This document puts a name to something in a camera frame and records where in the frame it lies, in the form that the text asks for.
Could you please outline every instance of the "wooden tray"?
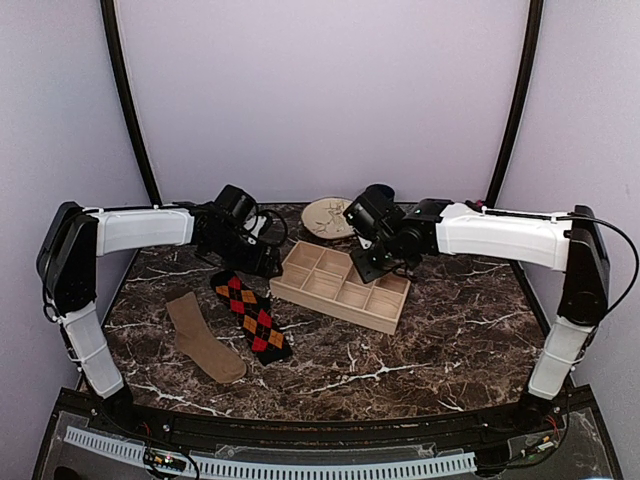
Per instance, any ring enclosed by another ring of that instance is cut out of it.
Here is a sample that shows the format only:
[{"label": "wooden tray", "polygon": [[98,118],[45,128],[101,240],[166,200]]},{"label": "wooden tray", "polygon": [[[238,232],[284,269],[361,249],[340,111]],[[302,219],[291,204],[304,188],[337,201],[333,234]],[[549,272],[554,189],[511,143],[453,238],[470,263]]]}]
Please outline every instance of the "wooden tray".
[{"label": "wooden tray", "polygon": [[389,274],[362,283],[348,254],[298,242],[270,281],[271,293],[297,305],[393,335],[411,282]]}]

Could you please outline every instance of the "wall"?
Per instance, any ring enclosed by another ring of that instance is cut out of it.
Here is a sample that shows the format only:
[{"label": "wall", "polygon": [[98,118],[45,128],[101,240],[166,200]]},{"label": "wall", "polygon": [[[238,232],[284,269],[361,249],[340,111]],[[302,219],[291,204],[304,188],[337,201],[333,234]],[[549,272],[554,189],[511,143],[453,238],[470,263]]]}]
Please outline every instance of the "wall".
[{"label": "wall", "polygon": [[[571,210],[576,203],[640,243],[640,3],[547,2],[524,118],[500,206]],[[628,247],[605,232],[611,294],[633,270]],[[562,276],[527,274],[549,317]],[[640,478],[640,289],[603,323],[578,383],[590,383],[625,478]]]},{"label": "wall", "polygon": [[[94,0],[0,2],[0,463],[31,477],[77,373],[42,316],[35,259],[57,206],[145,204]],[[130,260],[99,264],[104,312]]]},{"label": "wall", "polygon": [[483,198],[527,0],[120,0],[165,201]]}]

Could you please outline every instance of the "black argyle sock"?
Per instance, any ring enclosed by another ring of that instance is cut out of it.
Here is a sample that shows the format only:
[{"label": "black argyle sock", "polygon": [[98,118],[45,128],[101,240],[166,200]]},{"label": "black argyle sock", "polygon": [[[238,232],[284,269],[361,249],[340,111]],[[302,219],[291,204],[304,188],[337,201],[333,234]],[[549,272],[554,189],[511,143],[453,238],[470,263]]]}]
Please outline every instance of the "black argyle sock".
[{"label": "black argyle sock", "polygon": [[287,339],[271,318],[271,302],[256,295],[230,271],[225,270],[211,277],[211,288],[218,298],[235,314],[251,351],[262,365],[282,360],[293,354]]}]

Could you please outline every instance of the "marble table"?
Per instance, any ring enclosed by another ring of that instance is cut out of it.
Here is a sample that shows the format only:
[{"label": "marble table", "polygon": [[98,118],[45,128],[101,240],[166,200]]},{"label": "marble table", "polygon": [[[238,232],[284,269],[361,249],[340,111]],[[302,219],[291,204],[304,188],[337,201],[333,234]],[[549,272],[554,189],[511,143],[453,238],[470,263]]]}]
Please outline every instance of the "marble table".
[{"label": "marble table", "polygon": [[[300,222],[304,205],[270,205],[286,219],[286,255],[297,240],[341,251]],[[218,270],[193,247],[139,252],[105,333],[136,402],[170,410],[266,420],[390,419],[474,410],[514,402],[544,336],[508,262],[486,257],[427,258],[415,271],[390,336],[275,299],[272,314],[293,357],[263,367],[235,318],[216,298]],[[215,255],[211,260],[218,261]],[[266,295],[268,282],[241,275]],[[221,385],[174,347],[164,293],[189,287],[213,334],[247,363],[244,378]]]}]

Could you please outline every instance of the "white cable carrier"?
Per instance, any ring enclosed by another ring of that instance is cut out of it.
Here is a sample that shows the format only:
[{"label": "white cable carrier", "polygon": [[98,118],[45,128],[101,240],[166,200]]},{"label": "white cable carrier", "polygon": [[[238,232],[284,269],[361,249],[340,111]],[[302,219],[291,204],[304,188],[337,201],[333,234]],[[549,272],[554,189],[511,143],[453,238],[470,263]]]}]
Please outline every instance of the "white cable carrier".
[{"label": "white cable carrier", "polygon": [[[142,462],[145,446],[110,438],[101,433],[67,427],[64,441],[122,463],[146,468]],[[247,480],[418,480],[442,478],[476,471],[475,454],[463,453],[446,457],[365,465],[277,465],[248,463],[191,455],[200,469],[202,479]],[[195,477],[193,465],[187,462],[182,477]],[[163,473],[175,470],[156,467]]]}]

